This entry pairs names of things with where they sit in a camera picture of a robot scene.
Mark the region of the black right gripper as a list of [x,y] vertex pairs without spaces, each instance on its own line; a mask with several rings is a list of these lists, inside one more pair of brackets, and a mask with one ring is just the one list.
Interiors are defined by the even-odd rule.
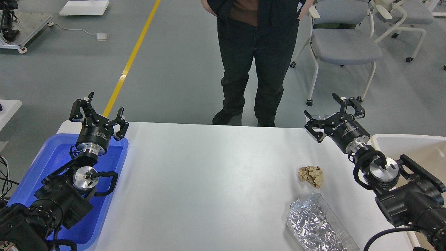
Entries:
[[[340,105],[340,112],[331,116],[312,116],[304,110],[304,128],[317,143],[321,143],[328,135],[344,154],[354,153],[355,146],[366,144],[370,139],[370,134],[355,120],[365,117],[365,109],[355,97],[341,98],[336,93],[332,97]],[[355,110],[353,115],[347,113],[349,106]]]

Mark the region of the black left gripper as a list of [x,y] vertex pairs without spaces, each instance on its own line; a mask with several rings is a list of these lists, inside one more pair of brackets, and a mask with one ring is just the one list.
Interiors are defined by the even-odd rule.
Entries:
[[125,120],[124,107],[118,110],[117,116],[109,120],[99,116],[91,105],[94,92],[84,99],[77,99],[69,116],[71,122],[82,122],[82,128],[75,144],[78,151],[91,152],[96,155],[107,153],[110,138],[121,141],[129,128]]

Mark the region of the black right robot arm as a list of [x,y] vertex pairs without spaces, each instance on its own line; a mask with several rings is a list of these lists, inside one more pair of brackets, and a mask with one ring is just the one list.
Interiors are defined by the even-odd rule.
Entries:
[[339,97],[339,112],[316,119],[305,110],[305,129],[321,143],[330,137],[355,165],[354,180],[376,194],[375,201],[392,229],[384,230],[366,243],[364,250],[379,237],[402,231],[419,232],[436,251],[446,249],[446,209],[442,194],[445,184],[417,162],[402,154],[399,159],[385,156],[368,142],[371,135],[358,123],[365,117],[361,97]]

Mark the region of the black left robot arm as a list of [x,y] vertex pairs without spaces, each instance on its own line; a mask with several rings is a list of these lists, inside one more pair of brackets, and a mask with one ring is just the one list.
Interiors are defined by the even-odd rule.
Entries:
[[124,108],[113,120],[96,113],[93,96],[91,92],[73,103],[69,120],[80,122],[82,128],[69,149],[70,160],[41,180],[43,186],[34,193],[36,200],[30,206],[15,203],[1,209],[2,251],[59,251],[60,246],[76,251],[74,241],[58,238],[61,228],[70,229],[87,216],[93,197],[115,190],[118,173],[99,172],[94,165],[107,153],[112,138],[124,138],[129,123]]

